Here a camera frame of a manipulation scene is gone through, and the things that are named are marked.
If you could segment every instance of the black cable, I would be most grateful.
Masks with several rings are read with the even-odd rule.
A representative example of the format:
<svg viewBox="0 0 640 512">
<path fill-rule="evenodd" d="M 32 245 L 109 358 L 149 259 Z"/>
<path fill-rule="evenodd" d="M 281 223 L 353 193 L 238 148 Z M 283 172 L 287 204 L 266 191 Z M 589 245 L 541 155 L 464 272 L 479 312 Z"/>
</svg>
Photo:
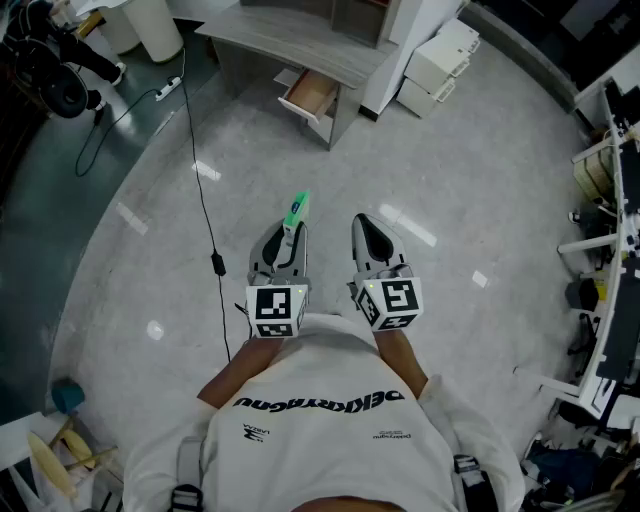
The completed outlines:
<svg viewBox="0 0 640 512">
<path fill-rule="evenodd" d="M 78 178 L 82 178 L 83 176 L 86 176 L 91 170 L 91 168 L 93 167 L 93 164 L 96 163 L 96 158 L 98 158 L 98 153 L 100 152 L 100 148 L 102 147 L 102 144 L 104 143 L 105 139 L 107 138 L 107 135 L 109 135 L 109 132 L 112 130 L 112 128 L 116 124 L 118 124 L 118 121 L 120 121 L 120 119 L 126 116 L 131 111 L 131 109 L 135 107 L 142 100 L 142 98 L 144 98 L 150 93 L 160 94 L 160 91 L 158 89 L 149 89 L 148 91 L 142 93 L 142 95 L 133 103 L 133 105 L 131 105 L 127 110 L 125 110 L 124 114 L 122 114 L 118 119 L 116 119 L 113 123 L 111 123 L 111 126 L 107 128 L 106 132 L 104 132 L 104 135 L 102 136 L 102 140 L 100 141 L 100 144 L 98 144 L 98 147 L 96 148 L 96 151 L 93 154 L 93 159 L 91 160 L 91 163 L 84 171 L 79 172 L 78 164 L 80 163 L 80 158 L 82 158 L 82 154 L 84 153 L 84 150 L 87 148 L 87 144 L 89 144 L 89 141 L 91 140 L 91 136 L 93 135 L 93 132 L 95 131 L 97 126 L 96 124 L 93 125 L 93 128 L 91 128 L 91 131 L 89 132 L 89 136 L 87 137 L 87 140 L 84 141 L 84 145 L 82 146 L 80 153 L 78 153 L 78 158 L 76 158 L 75 173 Z"/>
<path fill-rule="evenodd" d="M 184 66 L 182 77 L 182 91 L 184 92 L 184 101 L 187 106 L 187 115 L 189 116 L 189 130 L 191 131 L 191 153 L 193 155 L 193 166 L 196 171 L 196 181 L 198 182 L 198 189 L 200 191 L 200 203 L 202 204 L 202 211 L 204 212 L 204 218 L 207 220 L 207 227 L 209 228 L 209 234 L 211 235 L 211 245 L 213 246 L 213 254 L 211 255 L 211 261 L 213 262 L 213 270 L 218 275 L 218 290 L 220 292 L 220 306 L 222 308 L 222 334 L 224 337 L 224 346 L 227 349 L 227 359 L 231 362 L 231 353 L 229 352 L 229 342 L 227 341 L 227 317 L 224 310 L 224 297 L 222 296 L 222 276 L 226 273 L 224 268 L 224 262 L 222 257 L 216 249 L 216 241 L 213 237 L 213 229 L 211 228 L 211 221 L 209 220 L 209 214 L 207 213 L 207 207 L 204 203 L 204 192 L 202 191 L 202 183 L 200 183 L 200 173 L 198 172 L 198 162 L 196 161 L 196 139 L 193 133 L 193 119 L 191 118 L 191 108 L 189 107 L 189 95 L 187 94 L 187 87 L 184 85 Z"/>
</svg>

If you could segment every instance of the person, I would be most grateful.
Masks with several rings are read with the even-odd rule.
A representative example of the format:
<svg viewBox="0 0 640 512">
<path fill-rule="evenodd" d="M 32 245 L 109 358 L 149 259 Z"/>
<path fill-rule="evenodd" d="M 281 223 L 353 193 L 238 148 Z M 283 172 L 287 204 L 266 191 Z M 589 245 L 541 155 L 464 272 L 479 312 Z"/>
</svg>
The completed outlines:
<svg viewBox="0 0 640 512">
<path fill-rule="evenodd" d="M 47 0 L 14 2 L 8 8 L 6 16 L 6 33 L 3 34 L 2 39 L 4 46 L 12 49 L 16 41 L 26 37 L 36 39 L 54 50 L 61 62 L 78 64 L 93 71 L 111 85 L 118 85 L 127 70 L 123 62 L 113 64 L 109 59 L 96 53 L 88 44 L 80 41 L 74 34 L 61 30 L 51 20 L 51 16 L 55 16 L 69 1 L 59 0 L 56 4 Z M 100 93 L 96 90 L 87 92 L 87 109 L 101 111 L 106 106 L 106 102 L 102 100 Z"/>
<path fill-rule="evenodd" d="M 442 377 L 427 378 L 401 330 L 372 336 L 308 313 L 297 338 L 245 342 L 187 402 L 168 403 L 171 424 L 130 452 L 125 510 L 194 510 L 171 508 L 178 453 L 193 439 L 208 512 L 464 510 L 455 443 L 488 475 L 494 509 L 516 512 L 524 497 L 508 441 Z"/>
</svg>

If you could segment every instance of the blue object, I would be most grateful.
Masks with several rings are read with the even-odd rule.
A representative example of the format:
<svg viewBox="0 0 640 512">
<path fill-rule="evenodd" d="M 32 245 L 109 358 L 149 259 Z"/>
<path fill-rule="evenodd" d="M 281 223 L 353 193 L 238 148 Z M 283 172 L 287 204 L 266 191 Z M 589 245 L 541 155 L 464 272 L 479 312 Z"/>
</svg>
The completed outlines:
<svg viewBox="0 0 640 512">
<path fill-rule="evenodd" d="M 84 391 L 75 382 L 67 382 L 54 385 L 51 389 L 51 398 L 58 411 L 69 414 L 84 402 Z"/>
</svg>

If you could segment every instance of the gray desk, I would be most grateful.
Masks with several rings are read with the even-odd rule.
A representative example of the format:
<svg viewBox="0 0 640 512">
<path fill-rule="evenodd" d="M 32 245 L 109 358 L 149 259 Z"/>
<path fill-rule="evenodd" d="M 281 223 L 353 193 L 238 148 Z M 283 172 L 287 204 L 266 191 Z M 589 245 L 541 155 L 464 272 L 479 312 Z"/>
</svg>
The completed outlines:
<svg viewBox="0 0 640 512">
<path fill-rule="evenodd" d="M 308 68 L 338 82 L 331 149 L 358 115 L 367 80 L 397 45 L 370 48 L 330 23 L 295 9 L 233 5 L 196 30 L 213 39 L 229 92 L 238 96 L 273 60 Z"/>
</svg>

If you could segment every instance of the cable plug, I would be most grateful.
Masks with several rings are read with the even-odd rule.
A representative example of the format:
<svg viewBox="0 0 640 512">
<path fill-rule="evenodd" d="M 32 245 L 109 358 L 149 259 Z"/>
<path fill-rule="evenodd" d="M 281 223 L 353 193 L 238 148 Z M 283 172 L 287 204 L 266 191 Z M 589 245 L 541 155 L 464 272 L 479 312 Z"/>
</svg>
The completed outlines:
<svg viewBox="0 0 640 512">
<path fill-rule="evenodd" d="M 220 277 L 227 273 L 227 269 L 224 267 L 224 261 L 222 261 L 222 256 L 220 256 L 218 251 L 213 251 L 211 262 L 213 263 L 213 271 Z"/>
</svg>

